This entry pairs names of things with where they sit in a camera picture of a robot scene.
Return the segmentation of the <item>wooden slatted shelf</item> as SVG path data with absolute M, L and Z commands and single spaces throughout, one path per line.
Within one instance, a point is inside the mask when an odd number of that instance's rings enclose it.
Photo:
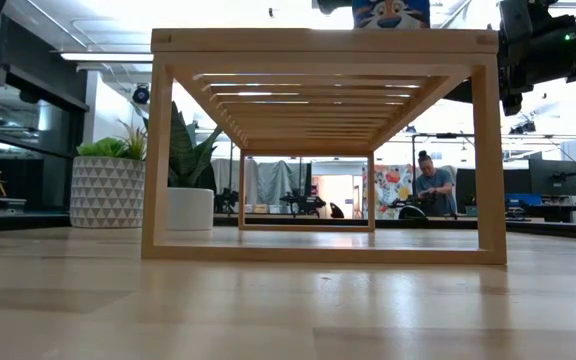
M 507 261 L 498 36 L 488 30 L 156 29 L 141 255 L 145 259 L 503 265 Z M 172 86 L 242 157 L 375 151 L 460 85 L 472 90 L 473 250 L 173 246 L 165 243 Z

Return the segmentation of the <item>blue Frosted Flakes cereal box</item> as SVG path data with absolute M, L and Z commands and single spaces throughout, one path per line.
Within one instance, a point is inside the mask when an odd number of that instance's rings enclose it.
M 429 0 L 353 0 L 355 28 L 430 28 Z

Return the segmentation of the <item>person at workbench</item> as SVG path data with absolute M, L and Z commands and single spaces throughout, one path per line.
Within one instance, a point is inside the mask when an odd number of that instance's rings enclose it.
M 415 189 L 424 205 L 424 212 L 433 217 L 455 215 L 457 207 L 451 174 L 445 169 L 436 168 L 426 151 L 419 152 L 417 162 L 421 174 L 415 181 Z

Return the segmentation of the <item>light green leafy plant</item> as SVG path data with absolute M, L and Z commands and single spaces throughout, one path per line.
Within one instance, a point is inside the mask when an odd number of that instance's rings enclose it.
M 77 147 L 79 156 L 98 156 L 143 161 L 147 154 L 147 130 L 119 120 L 125 134 L 106 137 Z

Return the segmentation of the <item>green snake plant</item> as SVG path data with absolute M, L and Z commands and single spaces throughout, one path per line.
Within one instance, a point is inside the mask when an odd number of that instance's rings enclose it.
M 133 105 L 135 113 L 142 118 L 144 127 L 129 131 L 124 140 L 124 155 L 143 161 L 147 153 L 148 118 Z M 221 130 L 216 128 L 201 143 L 196 140 L 195 125 L 187 124 L 183 114 L 172 103 L 170 121 L 170 148 L 168 157 L 168 186 L 175 188 L 203 188 L 216 191 L 214 170 L 211 165 L 214 145 Z

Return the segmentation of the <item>colourful floral hanging cloth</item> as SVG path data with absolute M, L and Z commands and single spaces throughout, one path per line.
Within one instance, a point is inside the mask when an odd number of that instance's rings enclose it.
M 399 209 L 391 208 L 390 205 L 396 200 L 407 200 L 412 195 L 412 179 L 412 166 L 410 164 L 375 166 L 377 219 L 396 219 L 398 217 Z

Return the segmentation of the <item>large black monitor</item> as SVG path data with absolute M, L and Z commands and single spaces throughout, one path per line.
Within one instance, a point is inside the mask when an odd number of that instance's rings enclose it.
M 531 159 L 531 191 L 540 195 L 576 196 L 576 164 L 571 161 Z

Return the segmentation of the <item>triangle-patterned grey planter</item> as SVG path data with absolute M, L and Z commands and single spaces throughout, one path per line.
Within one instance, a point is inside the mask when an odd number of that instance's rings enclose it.
M 141 228 L 145 162 L 104 156 L 73 161 L 69 218 L 77 228 Z

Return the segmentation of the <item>blue storage bin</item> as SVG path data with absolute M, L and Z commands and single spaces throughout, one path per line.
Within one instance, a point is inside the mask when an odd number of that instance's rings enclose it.
M 506 194 L 509 206 L 541 206 L 542 197 L 539 194 Z

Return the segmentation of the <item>white hanging cloth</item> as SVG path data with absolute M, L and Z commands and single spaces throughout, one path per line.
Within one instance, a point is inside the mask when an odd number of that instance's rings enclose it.
M 221 194 L 225 188 L 239 191 L 240 162 L 236 159 L 215 159 L 211 161 L 214 172 L 217 193 Z M 252 159 L 246 159 L 245 169 L 245 198 L 246 204 L 254 205 L 258 203 L 258 164 Z

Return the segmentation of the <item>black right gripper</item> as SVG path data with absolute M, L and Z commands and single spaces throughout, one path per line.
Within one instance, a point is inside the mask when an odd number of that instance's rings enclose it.
M 499 95 L 506 116 L 521 110 L 522 94 L 531 91 L 527 80 L 529 58 L 537 51 L 538 38 L 568 25 L 568 16 L 553 17 L 549 7 L 558 0 L 499 0 Z M 472 102 L 472 82 L 467 78 L 444 96 L 462 103 Z

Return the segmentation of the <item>white plant pot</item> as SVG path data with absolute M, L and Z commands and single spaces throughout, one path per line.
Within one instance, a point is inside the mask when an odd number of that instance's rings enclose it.
M 202 188 L 168 189 L 168 230 L 209 231 L 213 228 L 214 192 Z

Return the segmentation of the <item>grey hanging cloth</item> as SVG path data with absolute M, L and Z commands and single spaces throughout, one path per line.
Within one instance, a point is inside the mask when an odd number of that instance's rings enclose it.
M 280 198 L 300 187 L 298 164 L 279 161 L 257 166 L 257 202 L 279 205 Z

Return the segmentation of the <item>long ceiling light fixture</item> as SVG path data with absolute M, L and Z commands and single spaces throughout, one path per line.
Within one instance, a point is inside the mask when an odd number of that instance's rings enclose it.
M 151 63 L 154 56 L 150 53 L 108 53 L 108 52 L 63 52 L 62 59 L 75 62 L 98 63 Z

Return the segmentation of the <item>small black monitor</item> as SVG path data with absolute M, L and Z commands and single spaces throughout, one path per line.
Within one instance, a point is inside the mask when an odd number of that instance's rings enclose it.
M 456 173 L 455 197 L 457 210 L 465 214 L 467 207 L 476 205 L 476 173 L 474 169 L 459 168 Z
M 504 169 L 505 194 L 529 194 L 531 192 L 531 178 L 528 169 Z

